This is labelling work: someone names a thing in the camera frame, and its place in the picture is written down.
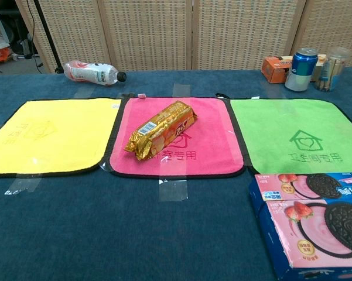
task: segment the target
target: microfiber cloth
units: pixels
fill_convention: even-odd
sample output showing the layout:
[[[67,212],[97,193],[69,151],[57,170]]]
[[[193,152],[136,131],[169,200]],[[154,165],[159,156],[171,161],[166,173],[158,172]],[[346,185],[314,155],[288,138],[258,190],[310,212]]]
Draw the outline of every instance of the microfiber cloth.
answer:
[[[191,106],[195,123],[154,158],[139,161],[124,151],[134,130],[175,101]],[[227,101],[217,98],[131,98],[113,133],[109,164],[118,175],[133,177],[226,177],[242,171],[243,159]]]
[[[98,167],[120,102],[92,98],[24,103],[0,129],[0,176]]]
[[[352,123],[320,100],[231,100],[254,169],[352,172]]]

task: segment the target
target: orange bag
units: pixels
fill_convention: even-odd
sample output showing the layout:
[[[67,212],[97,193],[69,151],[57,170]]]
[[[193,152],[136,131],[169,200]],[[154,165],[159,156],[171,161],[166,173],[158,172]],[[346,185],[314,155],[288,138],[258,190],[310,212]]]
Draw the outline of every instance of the orange bag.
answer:
[[[7,61],[9,55],[11,54],[11,50],[9,47],[0,50],[0,63],[3,61]]]

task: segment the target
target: woven partition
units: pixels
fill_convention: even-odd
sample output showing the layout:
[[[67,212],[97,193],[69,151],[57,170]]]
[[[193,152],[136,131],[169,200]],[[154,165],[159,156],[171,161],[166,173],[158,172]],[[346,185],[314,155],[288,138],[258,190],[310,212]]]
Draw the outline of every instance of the woven partition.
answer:
[[[26,0],[16,0],[16,3],[23,17],[23,21],[28,28],[28,31],[32,34],[33,20],[31,18]],[[54,56],[49,45],[45,30],[43,29],[42,22],[40,21],[35,4],[32,0],[29,0],[29,6],[35,21],[34,44],[47,72],[54,73],[57,64],[54,60]]]
[[[299,47],[312,47],[325,54],[332,46],[350,49],[347,62],[352,66],[352,0],[308,1],[292,53]]]
[[[194,0],[193,69],[258,69],[290,53],[305,0]]]
[[[120,70],[191,69],[192,0],[99,0]]]
[[[61,64],[110,63],[96,0],[39,0]]]

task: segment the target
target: blue tablecloth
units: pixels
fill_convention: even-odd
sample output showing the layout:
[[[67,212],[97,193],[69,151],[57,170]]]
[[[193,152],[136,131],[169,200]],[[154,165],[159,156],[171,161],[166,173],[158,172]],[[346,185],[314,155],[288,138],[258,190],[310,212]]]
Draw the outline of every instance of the blue tablecloth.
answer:
[[[334,92],[270,85],[259,71],[130,72],[112,87],[59,74],[0,76],[0,125],[27,100],[113,97],[120,93],[317,98],[352,119],[352,67]],[[125,179],[97,169],[43,178],[33,192],[4,192],[0,179],[0,280],[275,280],[248,197],[248,171],[188,180],[189,198],[159,202],[159,180]]]

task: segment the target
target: yellow towel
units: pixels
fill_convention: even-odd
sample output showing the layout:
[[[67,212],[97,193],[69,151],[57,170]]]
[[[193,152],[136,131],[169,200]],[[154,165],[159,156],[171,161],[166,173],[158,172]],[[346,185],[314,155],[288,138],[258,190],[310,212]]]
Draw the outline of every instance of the yellow towel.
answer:
[[[121,100],[29,101],[0,129],[0,174],[73,172],[104,155]]]

